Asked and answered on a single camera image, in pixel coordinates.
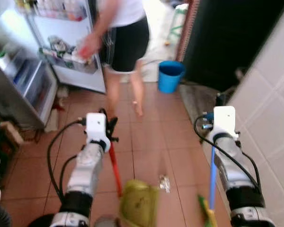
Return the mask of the brown cardboard box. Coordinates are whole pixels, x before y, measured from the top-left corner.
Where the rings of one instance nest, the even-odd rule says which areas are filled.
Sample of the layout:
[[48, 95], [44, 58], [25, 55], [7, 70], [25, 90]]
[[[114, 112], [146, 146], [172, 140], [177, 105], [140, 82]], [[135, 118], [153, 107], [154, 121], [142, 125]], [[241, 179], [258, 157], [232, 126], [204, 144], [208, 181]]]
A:
[[6, 124], [1, 125], [0, 123], [0, 188], [6, 185], [18, 152], [19, 144], [14, 140], [13, 134]]

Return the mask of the green stool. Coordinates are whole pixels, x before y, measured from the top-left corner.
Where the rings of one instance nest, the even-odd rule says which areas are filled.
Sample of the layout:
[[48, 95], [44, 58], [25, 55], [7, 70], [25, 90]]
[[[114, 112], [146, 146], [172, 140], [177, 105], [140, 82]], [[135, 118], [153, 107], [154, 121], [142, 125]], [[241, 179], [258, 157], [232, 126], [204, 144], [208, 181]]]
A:
[[164, 41], [164, 45], [168, 46], [171, 44], [171, 39], [173, 37], [179, 38], [181, 36], [181, 30], [183, 28], [183, 20], [181, 17], [185, 17], [188, 11], [189, 4], [188, 3], [178, 3], [174, 6], [174, 13], [172, 15], [172, 19], [170, 21], [168, 34]]

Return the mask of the open white fridge door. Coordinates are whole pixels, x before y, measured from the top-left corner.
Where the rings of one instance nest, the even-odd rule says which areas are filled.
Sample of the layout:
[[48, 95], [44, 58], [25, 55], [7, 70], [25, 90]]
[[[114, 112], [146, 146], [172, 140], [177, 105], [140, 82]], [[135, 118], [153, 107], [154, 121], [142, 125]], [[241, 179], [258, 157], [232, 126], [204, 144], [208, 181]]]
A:
[[47, 61], [60, 84], [105, 93], [98, 54], [80, 58], [84, 39], [96, 19], [96, 0], [12, 0], [36, 41], [36, 53]]

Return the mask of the green dustpan with red handle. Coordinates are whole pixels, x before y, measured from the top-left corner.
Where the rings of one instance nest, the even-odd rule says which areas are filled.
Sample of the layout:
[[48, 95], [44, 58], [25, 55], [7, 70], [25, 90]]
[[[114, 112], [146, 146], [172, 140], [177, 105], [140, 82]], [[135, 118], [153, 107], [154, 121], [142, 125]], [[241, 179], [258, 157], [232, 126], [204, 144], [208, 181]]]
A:
[[109, 156], [120, 199], [120, 219], [129, 227], [157, 227], [159, 190], [139, 179], [122, 184], [113, 143], [110, 144]]

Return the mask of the crumpled silver wrapper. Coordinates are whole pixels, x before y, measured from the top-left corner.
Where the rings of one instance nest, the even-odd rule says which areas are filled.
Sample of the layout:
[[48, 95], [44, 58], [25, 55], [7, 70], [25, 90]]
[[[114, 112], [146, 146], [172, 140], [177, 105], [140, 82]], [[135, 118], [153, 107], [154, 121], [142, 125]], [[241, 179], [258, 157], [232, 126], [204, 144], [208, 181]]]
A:
[[170, 193], [171, 191], [171, 183], [170, 179], [167, 175], [159, 176], [159, 188], [163, 190], [165, 193]]

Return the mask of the blue plastic bucket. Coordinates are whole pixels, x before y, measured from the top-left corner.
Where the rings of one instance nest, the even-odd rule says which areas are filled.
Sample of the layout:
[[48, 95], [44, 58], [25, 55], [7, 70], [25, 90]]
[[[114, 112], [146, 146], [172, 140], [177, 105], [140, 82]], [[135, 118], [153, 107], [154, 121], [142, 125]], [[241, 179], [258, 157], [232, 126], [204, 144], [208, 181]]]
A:
[[162, 93], [174, 93], [182, 76], [185, 74], [185, 66], [177, 61], [163, 61], [159, 63], [159, 91]]

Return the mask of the grey fridge with drawers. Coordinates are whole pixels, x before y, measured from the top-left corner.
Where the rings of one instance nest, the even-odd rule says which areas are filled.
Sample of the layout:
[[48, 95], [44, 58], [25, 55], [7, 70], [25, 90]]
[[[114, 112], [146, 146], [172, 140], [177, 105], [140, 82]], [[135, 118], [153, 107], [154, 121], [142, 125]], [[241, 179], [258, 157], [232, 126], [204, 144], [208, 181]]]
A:
[[24, 50], [0, 52], [0, 116], [24, 129], [47, 125], [58, 81], [48, 62]]

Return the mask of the person's reddish hand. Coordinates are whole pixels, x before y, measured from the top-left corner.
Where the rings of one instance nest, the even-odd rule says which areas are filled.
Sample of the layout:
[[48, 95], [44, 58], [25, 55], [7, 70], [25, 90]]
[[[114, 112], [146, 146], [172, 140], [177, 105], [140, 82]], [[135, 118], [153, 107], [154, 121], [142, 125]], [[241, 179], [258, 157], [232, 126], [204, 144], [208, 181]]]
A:
[[77, 55], [80, 59], [89, 59], [97, 54], [103, 46], [103, 35], [90, 33], [79, 46]]

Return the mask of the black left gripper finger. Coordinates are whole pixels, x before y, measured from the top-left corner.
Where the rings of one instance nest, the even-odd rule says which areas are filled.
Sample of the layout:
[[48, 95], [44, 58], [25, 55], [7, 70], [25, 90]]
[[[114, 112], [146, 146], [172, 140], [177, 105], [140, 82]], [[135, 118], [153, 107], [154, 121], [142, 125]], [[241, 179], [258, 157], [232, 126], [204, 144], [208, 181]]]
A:
[[109, 117], [107, 114], [105, 108], [100, 108], [98, 110], [99, 113], [104, 114], [106, 117], [106, 126], [107, 127], [115, 127], [116, 124], [118, 123], [118, 117]]

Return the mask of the blue-handled broom with green head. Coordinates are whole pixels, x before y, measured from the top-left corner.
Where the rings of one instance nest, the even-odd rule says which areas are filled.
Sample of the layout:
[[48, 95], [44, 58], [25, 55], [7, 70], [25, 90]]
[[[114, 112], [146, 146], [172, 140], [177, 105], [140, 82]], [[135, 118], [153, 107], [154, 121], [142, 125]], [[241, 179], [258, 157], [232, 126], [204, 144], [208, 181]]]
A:
[[197, 199], [202, 211], [203, 225], [202, 227], [218, 227], [215, 214], [215, 196], [216, 196], [216, 174], [218, 168], [215, 164], [215, 147], [211, 148], [211, 168], [209, 180], [209, 199], [202, 195], [198, 195]]

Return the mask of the person in white shirt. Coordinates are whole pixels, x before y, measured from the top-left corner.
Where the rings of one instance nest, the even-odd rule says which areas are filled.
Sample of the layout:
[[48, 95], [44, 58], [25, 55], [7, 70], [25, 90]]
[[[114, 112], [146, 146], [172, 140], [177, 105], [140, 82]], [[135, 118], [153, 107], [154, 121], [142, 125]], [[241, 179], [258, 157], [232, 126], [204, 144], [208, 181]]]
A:
[[133, 108], [143, 115], [144, 82], [142, 57], [150, 41], [150, 28], [142, 0], [92, 0], [95, 21], [91, 33], [103, 35], [99, 50], [106, 84], [106, 112], [116, 116], [120, 100], [121, 78], [129, 76], [133, 91]]

